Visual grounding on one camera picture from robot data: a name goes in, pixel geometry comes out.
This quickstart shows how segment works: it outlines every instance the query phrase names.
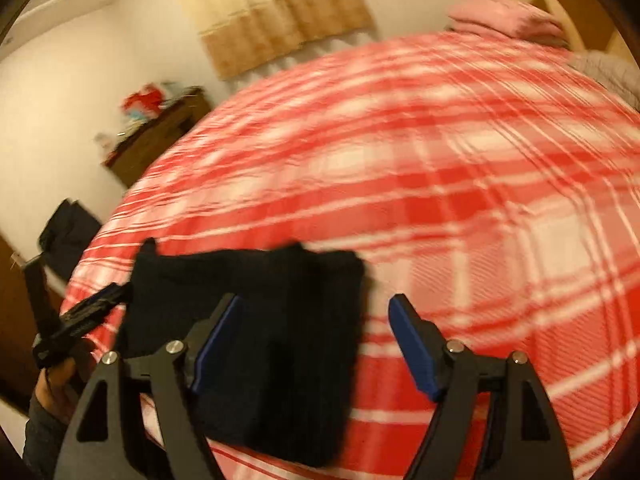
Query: metal screw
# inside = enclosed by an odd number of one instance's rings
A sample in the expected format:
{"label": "metal screw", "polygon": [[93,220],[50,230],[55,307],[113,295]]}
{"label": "metal screw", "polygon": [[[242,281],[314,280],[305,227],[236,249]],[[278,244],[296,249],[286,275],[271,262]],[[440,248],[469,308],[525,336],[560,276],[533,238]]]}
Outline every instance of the metal screw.
{"label": "metal screw", "polygon": [[529,358],[522,350],[516,350],[513,354],[511,354],[511,359],[513,359],[513,362],[518,365],[523,365],[527,361],[529,361]]}
{"label": "metal screw", "polygon": [[447,350],[452,354],[459,354],[465,349],[465,344],[458,339],[449,339],[447,341]]}
{"label": "metal screw", "polygon": [[117,352],[113,352],[113,351],[107,352],[105,355],[102,356],[102,362],[106,365],[112,365],[117,360],[118,360]]}
{"label": "metal screw", "polygon": [[182,350],[184,349],[184,343],[182,341],[169,341],[166,344],[166,351],[169,352],[169,354],[177,354],[182,352]]}

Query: beige curtain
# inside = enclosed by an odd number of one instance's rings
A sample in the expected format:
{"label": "beige curtain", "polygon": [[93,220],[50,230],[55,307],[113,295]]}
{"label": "beige curtain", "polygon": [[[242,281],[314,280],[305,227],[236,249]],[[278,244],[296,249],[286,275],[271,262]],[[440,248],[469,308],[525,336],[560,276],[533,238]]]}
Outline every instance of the beige curtain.
{"label": "beige curtain", "polygon": [[219,76],[229,79],[306,41],[372,27],[363,0],[181,0]]}

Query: human hand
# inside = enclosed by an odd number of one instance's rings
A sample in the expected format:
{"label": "human hand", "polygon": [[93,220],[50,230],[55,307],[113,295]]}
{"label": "human hand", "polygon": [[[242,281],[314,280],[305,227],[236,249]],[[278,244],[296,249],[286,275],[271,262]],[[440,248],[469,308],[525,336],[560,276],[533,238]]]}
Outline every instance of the human hand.
{"label": "human hand", "polygon": [[[86,353],[86,357],[81,359],[81,367],[91,368],[80,370],[82,378],[88,380],[88,375],[95,368],[95,361],[87,351],[93,346],[88,340],[82,340],[78,347],[82,347],[79,348],[80,351]],[[35,388],[35,396],[40,405],[64,424],[71,422],[78,404],[78,393],[69,384],[76,372],[78,372],[76,360],[69,357],[54,367],[41,370]]]}

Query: black cloth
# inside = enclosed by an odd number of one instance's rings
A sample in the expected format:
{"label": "black cloth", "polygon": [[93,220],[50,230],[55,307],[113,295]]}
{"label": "black cloth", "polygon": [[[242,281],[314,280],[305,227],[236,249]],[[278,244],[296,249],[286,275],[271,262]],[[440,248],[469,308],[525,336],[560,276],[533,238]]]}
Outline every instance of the black cloth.
{"label": "black cloth", "polygon": [[151,354],[184,338],[226,292],[246,303],[220,375],[194,401],[207,436],[309,466],[340,451],[362,329],[364,265],[347,251],[300,244],[273,251],[136,258],[115,349]]}
{"label": "black cloth", "polygon": [[79,202],[64,200],[38,239],[44,262],[68,282],[100,227],[100,222]]}
{"label": "black cloth", "polygon": [[66,425],[31,396],[29,420],[24,430],[22,460],[38,480],[51,480],[66,433]]}

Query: red plaid blanket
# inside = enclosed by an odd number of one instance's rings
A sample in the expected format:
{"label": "red plaid blanket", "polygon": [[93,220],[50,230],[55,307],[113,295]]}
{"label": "red plaid blanket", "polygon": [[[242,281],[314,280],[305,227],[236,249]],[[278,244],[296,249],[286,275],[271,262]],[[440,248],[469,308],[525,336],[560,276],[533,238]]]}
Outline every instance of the red plaid blanket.
{"label": "red plaid blanket", "polygon": [[[396,292],[476,352],[527,352],[575,476],[586,478],[638,402],[640,114],[565,58],[445,33],[261,81],[130,189],[86,250],[63,308],[125,282],[147,237],[164,254],[291,239],[352,249],[374,287],[339,463],[311,470],[212,443],[227,478],[402,477],[433,406],[388,325]],[[122,315],[92,333],[102,351]],[[484,401],[461,478],[472,475],[483,418]]]}

